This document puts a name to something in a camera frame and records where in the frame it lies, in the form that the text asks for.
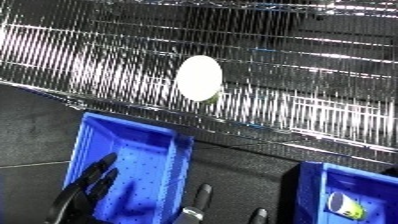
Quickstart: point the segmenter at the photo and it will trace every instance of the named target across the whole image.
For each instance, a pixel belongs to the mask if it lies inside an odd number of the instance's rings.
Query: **cup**
[[[361,220],[366,215],[360,204],[340,192],[334,192],[329,196],[327,206],[331,212],[354,220]]]

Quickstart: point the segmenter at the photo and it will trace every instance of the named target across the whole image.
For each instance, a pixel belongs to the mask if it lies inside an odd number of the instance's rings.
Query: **metal grid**
[[[295,133],[350,146],[335,152],[305,143],[305,150],[396,162],[394,1],[42,0],[32,7],[0,1],[1,83],[259,140],[266,130]],[[202,54],[224,72],[213,105],[185,99],[174,83],[181,63]]]

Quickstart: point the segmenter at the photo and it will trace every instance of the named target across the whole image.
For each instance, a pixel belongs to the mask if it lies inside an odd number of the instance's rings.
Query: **wire rack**
[[[396,163],[397,6],[0,0],[0,83],[78,108],[258,140],[293,134],[316,140],[296,148]],[[193,55],[223,69],[215,104],[176,88],[179,66]]]

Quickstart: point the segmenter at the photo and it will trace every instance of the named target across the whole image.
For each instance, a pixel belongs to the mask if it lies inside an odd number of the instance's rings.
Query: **black surface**
[[[70,159],[81,112],[0,86],[0,166]]]
[[[67,165],[63,163],[0,169],[1,223],[43,223],[61,189]]]
[[[42,223],[61,189],[67,163],[37,163],[69,160],[83,112],[5,86],[0,86],[0,105],[0,210],[2,206],[4,223]],[[214,196],[205,224],[244,224],[259,207],[267,209],[271,224],[292,223],[300,160],[381,171],[379,166],[354,163],[349,158],[146,122],[195,136],[183,205],[193,203],[201,184],[212,185]]]

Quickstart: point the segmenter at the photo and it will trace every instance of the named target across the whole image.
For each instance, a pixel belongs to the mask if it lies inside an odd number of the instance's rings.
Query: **blue plastic bin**
[[[193,138],[107,116],[84,115],[64,187],[116,152],[119,176],[95,217],[114,224],[171,223],[179,209]]]
[[[364,220],[351,220],[327,209],[327,199],[341,192],[366,210]],[[398,224],[398,178],[328,163],[301,164],[296,224]]]

